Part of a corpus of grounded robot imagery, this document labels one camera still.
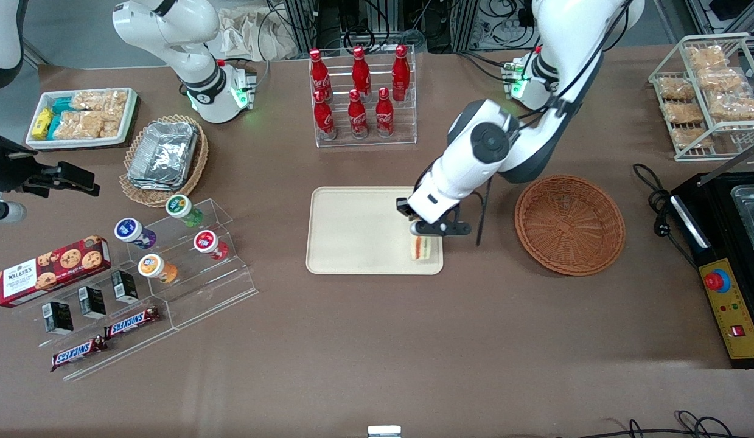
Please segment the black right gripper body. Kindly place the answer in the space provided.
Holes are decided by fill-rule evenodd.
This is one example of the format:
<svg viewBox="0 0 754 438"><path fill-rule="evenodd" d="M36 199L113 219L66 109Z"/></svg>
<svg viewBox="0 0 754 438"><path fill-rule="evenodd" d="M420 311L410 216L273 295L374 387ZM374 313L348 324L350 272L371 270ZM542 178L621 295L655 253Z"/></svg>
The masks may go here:
<svg viewBox="0 0 754 438"><path fill-rule="evenodd" d="M47 198L59 189L45 173L51 166L37 162L38 152L0 136L0 192L23 192Z"/></svg>

